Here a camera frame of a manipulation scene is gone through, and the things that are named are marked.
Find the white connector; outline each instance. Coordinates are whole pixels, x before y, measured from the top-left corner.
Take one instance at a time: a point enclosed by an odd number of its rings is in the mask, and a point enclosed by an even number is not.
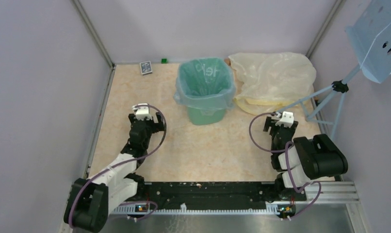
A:
[[[144,120],[147,117],[147,120],[153,119],[150,114],[150,108],[147,106],[140,106],[147,103],[139,103],[138,105],[134,105],[132,110],[134,111],[135,117],[137,120]]]
[[[281,119],[276,122],[276,125],[284,125],[284,127],[291,127],[294,123],[294,116],[292,112],[283,112]]]

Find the plastic bin liner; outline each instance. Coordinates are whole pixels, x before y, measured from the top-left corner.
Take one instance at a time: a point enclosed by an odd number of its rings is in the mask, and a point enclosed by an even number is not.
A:
[[[248,113],[273,112],[314,91],[316,71],[302,54],[237,53],[229,59],[244,83],[235,103]]]
[[[235,91],[232,70],[224,60],[202,58],[179,66],[174,100],[213,115],[233,107]]]

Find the green trash can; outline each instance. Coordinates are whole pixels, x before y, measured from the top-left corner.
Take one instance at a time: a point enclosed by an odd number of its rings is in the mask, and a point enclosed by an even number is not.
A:
[[[220,58],[202,58],[179,66],[174,100],[187,106],[195,125],[221,121],[232,108],[236,88],[231,68]]]

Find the light blue stand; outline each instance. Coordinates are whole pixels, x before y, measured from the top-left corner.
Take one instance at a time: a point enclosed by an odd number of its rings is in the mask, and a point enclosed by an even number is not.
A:
[[[342,80],[343,84],[347,84],[360,70],[369,80],[382,83],[391,75],[391,0],[379,1],[373,0],[362,16],[352,27],[347,27],[347,36],[350,44],[357,56],[358,65]],[[333,90],[333,85],[319,90],[312,95],[298,100],[277,112],[282,112],[297,104],[303,107],[307,121],[314,121],[320,124],[332,125],[330,138],[334,140],[338,120],[342,110],[342,105],[345,99],[345,92],[341,95],[340,103],[337,108],[337,113],[334,122],[321,121],[314,119],[316,114],[340,93]],[[324,99],[319,101],[318,106],[312,113],[308,113],[303,102],[312,99],[324,92],[330,92]]]

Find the white wall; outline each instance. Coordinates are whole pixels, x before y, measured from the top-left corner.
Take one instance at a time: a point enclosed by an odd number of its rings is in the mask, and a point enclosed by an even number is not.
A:
[[[0,233],[58,231],[108,77],[71,1],[0,1]]]
[[[344,32],[369,0],[349,0],[312,57],[316,89],[340,80],[357,64]],[[348,160],[346,178],[353,180],[373,232],[391,232],[391,76],[382,84],[362,72],[349,83],[336,143]],[[335,116],[338,100],[324,115]]]
[[[82,0],[111,58],[306,53],[335,0]]]

